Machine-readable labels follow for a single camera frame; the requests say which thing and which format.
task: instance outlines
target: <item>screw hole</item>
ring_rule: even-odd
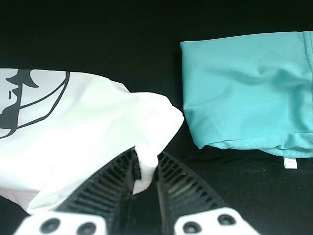
[[[57,218],[49,219],[40,227],[40,231],[43,234],[50,234],[56,231],[60,226],[60,220]]]
[[[229,214],[222,214],[219,216],[218,221],[221,225],[233,225],[236,224],[236,220]]]
[[[85,223],[79,226],[77,230],[78,235],[93,235],[96,232],[96,226],[94,223]]]
[[[197,234],[201,232],[202,228],[198,223],[188,222],[184,224],[183,230],[185,234]]]

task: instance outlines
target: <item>teal shirt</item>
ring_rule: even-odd
[[[313,157],[313,32],[182,42],[194,143]]]

